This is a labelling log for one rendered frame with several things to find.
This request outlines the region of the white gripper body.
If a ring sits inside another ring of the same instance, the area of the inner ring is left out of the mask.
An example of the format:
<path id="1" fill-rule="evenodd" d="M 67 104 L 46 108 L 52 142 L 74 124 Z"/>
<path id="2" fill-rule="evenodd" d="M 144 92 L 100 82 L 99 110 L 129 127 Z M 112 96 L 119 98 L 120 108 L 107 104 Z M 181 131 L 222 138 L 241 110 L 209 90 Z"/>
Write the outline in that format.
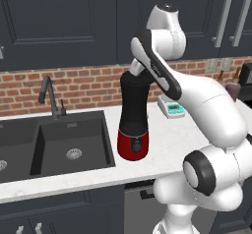
<path id="1" fill-rule="evenodd" d="M 145 70 L 145 67 L 136 58 L 134 58 L 131 63 L 129 72 L 133 76 L 138 77 L 144 70 Z"/>

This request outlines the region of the black blender with red base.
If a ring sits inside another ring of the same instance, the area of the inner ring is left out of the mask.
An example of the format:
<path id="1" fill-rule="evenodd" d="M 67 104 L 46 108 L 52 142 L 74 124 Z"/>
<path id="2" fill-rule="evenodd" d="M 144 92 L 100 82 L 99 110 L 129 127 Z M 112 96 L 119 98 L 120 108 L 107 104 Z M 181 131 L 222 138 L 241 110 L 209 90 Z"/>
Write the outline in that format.
<path id="1" fill-rule="evenodd" d="M 147 101 L 153 77 L 143 71 L 138 77 L 129 71 L 120 78 L 122 111 L 117 137 L 119 155 L 131 161 L 143 159 L 149 151 Z"/>

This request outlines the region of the white kitchen scale teal display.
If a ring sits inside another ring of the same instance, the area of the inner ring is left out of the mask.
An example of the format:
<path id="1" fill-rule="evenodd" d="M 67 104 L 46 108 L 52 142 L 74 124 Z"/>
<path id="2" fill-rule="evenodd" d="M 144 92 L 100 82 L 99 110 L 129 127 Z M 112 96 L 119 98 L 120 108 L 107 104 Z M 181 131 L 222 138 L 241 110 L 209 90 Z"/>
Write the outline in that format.
<path id="1" fill-rule="evenodd" d="M 157 105 L 167 119 L 181 118 L 185 116 L 185 109 L 175 100 L 170 99 L 165 94 L 157 98 Z"/>

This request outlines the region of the black tap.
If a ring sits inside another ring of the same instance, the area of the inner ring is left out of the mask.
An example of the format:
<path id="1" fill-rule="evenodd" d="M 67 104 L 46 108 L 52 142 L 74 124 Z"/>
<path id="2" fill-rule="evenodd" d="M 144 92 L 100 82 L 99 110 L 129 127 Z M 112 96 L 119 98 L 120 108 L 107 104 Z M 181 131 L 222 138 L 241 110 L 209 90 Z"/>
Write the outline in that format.
<path id="1" fill-rule="evenodd" d="M 51 113 L 54 120 L 57 120 L 60 116 L 66 115 L 66 109 L 64 103 L 61 103 L 61 108 L 58 109 L 55 101 L 54 91 L 52 81 L 49 76 L 45 76 L 42 81 L 41 89 L 38 95 L 37 101 L 40 104 L 45 102 L 45 96 L 49 93 L 49 98 L 51 102 Z"/>

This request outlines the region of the dark cupboard door wide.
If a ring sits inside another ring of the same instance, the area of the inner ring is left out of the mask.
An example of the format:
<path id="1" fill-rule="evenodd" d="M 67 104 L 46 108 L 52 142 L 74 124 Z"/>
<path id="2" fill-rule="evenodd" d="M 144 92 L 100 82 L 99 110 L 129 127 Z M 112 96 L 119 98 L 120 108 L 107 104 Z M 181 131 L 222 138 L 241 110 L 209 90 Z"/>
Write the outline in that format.
<path id="1" fill-rule="evenodd" d="M 0 0 L 0 71 L 114 64 L 116 0 Z"/>

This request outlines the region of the black double sink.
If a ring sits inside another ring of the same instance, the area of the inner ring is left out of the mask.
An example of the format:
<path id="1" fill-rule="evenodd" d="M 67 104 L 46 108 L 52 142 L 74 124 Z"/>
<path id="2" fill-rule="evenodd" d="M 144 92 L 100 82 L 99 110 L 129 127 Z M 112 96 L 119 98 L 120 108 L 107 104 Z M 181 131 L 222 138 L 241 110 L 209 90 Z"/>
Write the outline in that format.
<path id="1" fill-rule="evenodd" d="M 114 165 L 102 111 L 0 121 L 0 184 Z"/>

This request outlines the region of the maroon jar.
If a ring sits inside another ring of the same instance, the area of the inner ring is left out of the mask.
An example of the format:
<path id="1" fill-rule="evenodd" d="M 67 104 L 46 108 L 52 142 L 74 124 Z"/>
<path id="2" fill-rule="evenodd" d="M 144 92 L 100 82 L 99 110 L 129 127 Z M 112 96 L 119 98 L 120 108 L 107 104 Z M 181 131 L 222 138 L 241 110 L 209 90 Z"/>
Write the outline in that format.
<path id="1" fill-rule="evenodd" d="M 230 82 L 226 84 L 225 89 L 227 90 L 233 101 L 236 101 L 236 98 L 240 93 L 241 85 L 240 83 Z"/>

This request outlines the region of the black countertop appliance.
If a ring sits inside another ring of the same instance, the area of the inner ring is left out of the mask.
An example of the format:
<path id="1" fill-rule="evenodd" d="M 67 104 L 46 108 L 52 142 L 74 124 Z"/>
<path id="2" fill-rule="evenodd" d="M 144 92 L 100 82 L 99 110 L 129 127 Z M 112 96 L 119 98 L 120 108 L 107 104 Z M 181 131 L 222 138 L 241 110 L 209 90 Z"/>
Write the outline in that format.
<path id="1" fill-rule="evenodd" d="M 241 100 L 252 99 L 252 63 L 244 63 L 239 75 L 239 81 L 241 89 L 239 92 L 239 98 Z"/>

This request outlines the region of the grey dishwasher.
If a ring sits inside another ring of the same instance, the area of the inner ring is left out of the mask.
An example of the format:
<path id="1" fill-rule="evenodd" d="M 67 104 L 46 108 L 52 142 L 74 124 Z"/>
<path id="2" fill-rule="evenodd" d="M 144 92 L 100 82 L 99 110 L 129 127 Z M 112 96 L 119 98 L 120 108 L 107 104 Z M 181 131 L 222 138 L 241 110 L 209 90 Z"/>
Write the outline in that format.
<path id="1" fill-rule="evenodd" d="M 124 234 L 152 234 L 154 227 L 163 218 L 166 205 L 160 204 L 155 196 L 142 200 L 140 191 L 151 189 L 155 180 L 144 180 L 125 185 Z M 217 213 L 197 207 L 191 218 L 200 234 L 209 234 Z"/>

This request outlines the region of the dark false drawer front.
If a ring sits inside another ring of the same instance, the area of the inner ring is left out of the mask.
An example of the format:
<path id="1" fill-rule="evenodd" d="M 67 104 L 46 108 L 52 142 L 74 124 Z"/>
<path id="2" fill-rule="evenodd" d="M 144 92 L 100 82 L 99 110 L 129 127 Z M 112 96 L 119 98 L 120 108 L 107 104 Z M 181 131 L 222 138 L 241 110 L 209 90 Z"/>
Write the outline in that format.
<path id="1" fill-rule="evenodd" d="M 20 216 L 32 211 L 40 211 L 63 205 L 89 204 L 91 195 L 89 191 L 74 192 L 49 196 L 31 200 L 0 204 L 0 219 Z"/>

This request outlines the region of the dark base cupboard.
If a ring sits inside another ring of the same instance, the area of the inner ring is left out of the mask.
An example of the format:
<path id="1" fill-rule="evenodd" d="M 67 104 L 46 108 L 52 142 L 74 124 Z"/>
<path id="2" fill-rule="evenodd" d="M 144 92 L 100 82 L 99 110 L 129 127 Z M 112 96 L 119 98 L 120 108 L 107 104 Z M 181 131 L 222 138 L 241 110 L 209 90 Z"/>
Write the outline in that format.
<path id="1" fill-rule="evenodd" d="M 244 181 L 243 201 L 238 209 L 228 212 L 219 211 L 209 234 L 225 234 L 246 229 L 252 223 L 252 177 Z"/>

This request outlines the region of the grey wall socket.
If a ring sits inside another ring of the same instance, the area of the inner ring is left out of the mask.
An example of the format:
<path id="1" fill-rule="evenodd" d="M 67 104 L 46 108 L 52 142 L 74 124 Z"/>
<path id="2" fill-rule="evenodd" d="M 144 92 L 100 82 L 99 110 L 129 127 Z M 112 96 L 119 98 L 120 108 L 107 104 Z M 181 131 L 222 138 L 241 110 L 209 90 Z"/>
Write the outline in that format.
<path id="1" fill-rule="evenodd" d="M 220 68 L 223 71 L 227 72 L 230 69 L 231 62 L 232 62 L 232 58 L 231 57 L 222 58 L 221 61 L 220 61 Z"/>
<path id="2" fill-rule="evenodd" d="M 219 59 L 218 58 L 211 58 L 207 60 L 206 72 L 207 73 L 214 73 L 217 70 Z"/>

